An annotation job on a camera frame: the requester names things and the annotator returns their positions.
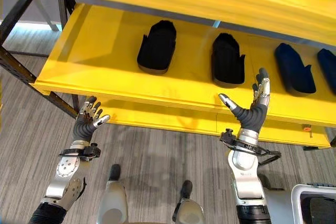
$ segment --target robotic arm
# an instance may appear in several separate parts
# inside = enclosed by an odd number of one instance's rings
[[[97,102],[93,107],[96,100],[96,97],[90,97],[80,109],[73,127],[73,142],[69,149],[59,154],[61,160],[55,177],[29,223],[62,223],[67,211],[84,192],[90,161],[100,156],[97,144],[90,144],[92,135],[110,119],[109,115],[100,118],[102,109],[96,113],[100,106]]]
[[[240,122],[237,137],[231,129],[222,133],[221,141],[230,149],[228,162],[232,170],[232,187],[240,223],[271,223],[262,184],[257,176],[258,165],[265,165],[281,157],[258,146],[258,137],[264,124],[270,95],[270,80],[265,69],[257,75],[258,85],[253,85],[254,99],[250,109],[243,109],[225,94],[219,98]],[[272,155],[258,163],[257,156]]]

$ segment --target black strap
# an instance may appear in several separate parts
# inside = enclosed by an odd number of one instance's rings
[[[228,131],[228,129],[226,132],[223,132],[222,135],[220,136],[221,142],[223,142],[232,151],[245,152],[259,157],[266,155],[272,156],[263,162],[259,162],[259,166],[267,165],[281,158],[281,153],[278,151],[270,151],[268,149],[260,147],[259,145],[239,141],[236,140],[235,138],[236,136],[232,135],[232,130]],[[242,150],[240,148],[238,149],[236,148],[237,146],[244,148],[246,150]]]

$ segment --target robot finger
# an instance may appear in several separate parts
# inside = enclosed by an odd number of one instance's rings
[[[93,107],[92,112],[95,113],[100,105],[101,105],[101,103],[97,102],[96,105]]]
[[[97,112],[97,114],[94,116],[94,120],[96,121],[99,117],[100,117],[100,114],[103,112],[103,110],[102,109],[100,109],[98,112]]]
[[[95,120],[93,122],[93,125],[94,127],[98,128],[109,120],[110,120],[110,115],[103,115],[101,118],[98,118],[97,120]]]

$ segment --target white container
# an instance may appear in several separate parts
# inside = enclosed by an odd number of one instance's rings
[[[291,192],[265,189],[265,196],[272,224],[305,224],[301,201],[314,196],[336,200],[336,187],[299,184]]]

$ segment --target shelving unit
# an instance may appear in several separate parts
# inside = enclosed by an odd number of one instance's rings
[[[111,123],[219,135],[226,127],[238,130],[239,125],[218,94],[249,107],[251,85],[258,69],[265,67],[271,78],[271,100],[260,139],[330,146],[322,126],[336,126],[336,97],[319,70],[317,49],[292,44],[306,64],[313,64],[318,90],[297,98],[285,92],[276,68],[273,51],[280,40],[170,19],[177,30],[176,50],[168,72],[154,76],[142,72],[136,58],[143,34],[161,19],[77,5],[32,86],[43,94],[96,95],[106,113],[115,115]],[[219,33],[232,34],[241,54],[246,54],[245,83],[238,88],[223,89],[212,82],[211,49]],[[304,123],[312,124],[313,138],[303,132]]]

